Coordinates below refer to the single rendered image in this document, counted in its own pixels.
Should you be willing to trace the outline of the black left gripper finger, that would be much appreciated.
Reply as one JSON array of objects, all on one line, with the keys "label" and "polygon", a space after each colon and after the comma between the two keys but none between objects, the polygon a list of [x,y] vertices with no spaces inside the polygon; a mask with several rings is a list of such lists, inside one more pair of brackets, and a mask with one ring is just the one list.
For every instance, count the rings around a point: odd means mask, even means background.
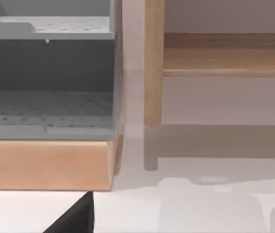
[{"label": "black left gripper finger", "polygon": [[94,233],[93,192],[87,192],[43,233]]}]

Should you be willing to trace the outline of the pale wooden drawer front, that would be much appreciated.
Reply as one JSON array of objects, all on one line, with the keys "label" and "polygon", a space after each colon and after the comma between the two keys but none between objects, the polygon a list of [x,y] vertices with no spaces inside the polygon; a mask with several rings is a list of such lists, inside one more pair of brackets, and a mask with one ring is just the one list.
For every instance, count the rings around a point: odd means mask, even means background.
[{"label": "pale wooden drawer front", "polygon": [[121,143],[0,140],[0,190],[110,191]]}]

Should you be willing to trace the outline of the grey pierced drawer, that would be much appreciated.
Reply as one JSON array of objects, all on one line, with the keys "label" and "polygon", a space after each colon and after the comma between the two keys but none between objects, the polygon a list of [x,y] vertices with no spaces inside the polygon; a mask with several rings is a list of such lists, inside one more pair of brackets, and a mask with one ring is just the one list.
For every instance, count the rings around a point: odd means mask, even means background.
[{"label": "grey pierced drawer", "polygon": [[109,141],[122,0],[0,0],[0,140]]}]

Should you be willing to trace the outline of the wooden open shelf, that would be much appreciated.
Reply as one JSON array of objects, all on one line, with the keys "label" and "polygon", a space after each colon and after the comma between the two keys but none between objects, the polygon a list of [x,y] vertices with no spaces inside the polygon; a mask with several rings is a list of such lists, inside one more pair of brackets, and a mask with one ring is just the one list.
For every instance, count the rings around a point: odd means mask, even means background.
[{"label": "wooden open shelf", "polygon": [[161,124],[164,77],[275,78],[275,33],[165,33],[165,1],[144,9],[146,126]]}]

